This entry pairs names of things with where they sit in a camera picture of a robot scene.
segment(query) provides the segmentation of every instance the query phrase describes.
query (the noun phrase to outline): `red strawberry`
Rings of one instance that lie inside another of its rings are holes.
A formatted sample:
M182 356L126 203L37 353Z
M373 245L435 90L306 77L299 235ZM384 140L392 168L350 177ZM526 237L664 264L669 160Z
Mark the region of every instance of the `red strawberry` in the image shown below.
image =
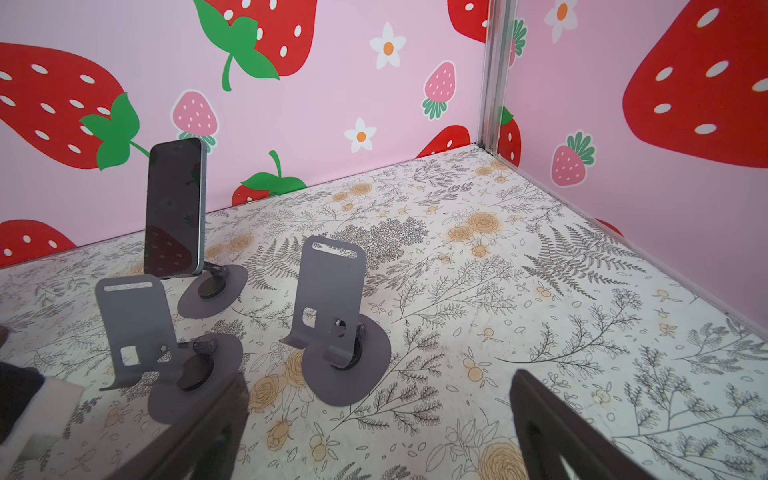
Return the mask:
M422 153L416 158L439 154L440 152L448 151L453 148L464 147L471 142L472 141L469 140L469 130L467 130L466 127L462 127L461 125L451 125L450 127L443 128L442 131L429 142L429 145L424 147Z
M489 0L448 0L448 16L455 30L485 43Z
M502 128L498 135L498 154L516 167L520 166L520 153L523 148L518 123L506 107L502 107Z
M614 232L618 233L618 234L619 234L619 235L621 235L622 237L624 236L624 234L623 234L622 232L620 232L620 231L619 231L619 229L617 229L616 227L614 227L614 226L613 226L613 225L611 225L610 223L606 222L605 220L600 220L599 218L595 218L595 220L597 220L598 222L602 223L602 224L603 224L603 225L605 225L606 227L610 228L610 229L611 229L611 230L613 230Z
M229 53L221 85L231 91L232 59L251 77L296 73L310 55L317 0L194 0L209 40Z
M78 55L0 43L0 101L0 118L64 165L102 170L120 165L130 156L129 145L149 156L131 141L139 120L123 88ZM91 120L81 124L85 118Z
M765 0L691 0L624 92L640 140L725 164L768 168Z
M35 220L8 220L0 223L0 239L0 267L76 247L55 228Z
M247 204L255 200L267 198L270 195L269 190L251 190L245 185L240 185L232 195L232 206Z
M241 187L235 190L232 196L232 204L239 205L252 200L259 200L270 195L282 195L295 190L306 188L304 182L296 177L284 177L283 168L280 166L280 157L277 152L270 151L270 157L277 167L277 176L267 172L259 172L248 180L245 180Z

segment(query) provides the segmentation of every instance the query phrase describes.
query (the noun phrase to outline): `phone screen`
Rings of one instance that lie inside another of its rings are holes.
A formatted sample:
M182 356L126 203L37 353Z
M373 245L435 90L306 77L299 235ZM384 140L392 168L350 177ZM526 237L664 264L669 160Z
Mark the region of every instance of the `phone screen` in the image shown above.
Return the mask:
M202 271L206 151L199 138L157 144L149 155L144 272L159 277Z

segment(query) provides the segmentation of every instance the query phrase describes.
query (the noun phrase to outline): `pink strawberry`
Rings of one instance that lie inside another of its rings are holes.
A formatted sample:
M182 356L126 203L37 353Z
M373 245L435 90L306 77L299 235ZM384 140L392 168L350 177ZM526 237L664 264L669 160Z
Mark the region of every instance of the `pink strawberry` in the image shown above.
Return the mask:
M558 187L573 187L587 179L587 165L594 163L592 137L579 131L568 135L568 145L561 145L552 158L552 181Z
M185 91L177 100L171 114L171 120L181 130L179 138L198 137L204 141L205 148L216 144L214 134L219 130L216 113L203 92L197 90Z
M440 64L439 67L429 75L424 82L424 93L427 98L422 102L424 115L429 120L435 120L448 110L448 102L456 93L456 66L448 60Z

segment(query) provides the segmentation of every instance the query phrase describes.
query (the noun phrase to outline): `round stand base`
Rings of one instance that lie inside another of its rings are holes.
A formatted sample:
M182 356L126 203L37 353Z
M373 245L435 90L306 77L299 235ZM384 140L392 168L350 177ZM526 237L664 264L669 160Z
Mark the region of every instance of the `round stand base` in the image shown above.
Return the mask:
M177 311L179 315L186 318L203 319L216 315L227 309L235 301L248 281L248 270L241 265L227 265L230 274L227 275L227 282L223 290L216 294L218 280L210 272L203 272L191 285L184 291L179 299ZM206 300L201 297L203 294L213 294Z
M208 373L207 379L202 379L203 381L200 382L200 373L204 374L206 369L198 369L194 365L192 365L192 369L188 369L187 364L185 364L184 374L178 383L156 382L153 384L147 399L147 410L154 421L167 424L176 422L200 399L212 392L221 390L227 377L240 368L240 362L243 361L243 344L236 336L228 333L210 333L199 337L199 339L216 339L219 343L216 352L210 356L213 369ZM189 362L196 356L201 356L192 349L182 349L181 352L185 362ZM204 366L204 363L205 361L197 364L197 366ZM188 392L182 390L179 385L194 386L196 383L201 384Z
M304 349L301 368L318 399L330 406L349 406L371 393L389 366L392 347L389 337L378 323L360 314L366 326L360 342L360 358L352 368L335 368L323 359L323 349L311 344Z

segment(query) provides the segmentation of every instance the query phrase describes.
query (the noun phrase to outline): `white foam block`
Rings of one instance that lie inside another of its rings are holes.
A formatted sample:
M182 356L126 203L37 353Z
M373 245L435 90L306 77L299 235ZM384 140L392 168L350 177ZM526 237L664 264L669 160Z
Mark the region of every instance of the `white foam block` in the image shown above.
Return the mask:
M39 458L67 428L84 388L59 379L46 378L11 435L0 444L0 478L5 478L17 460Z

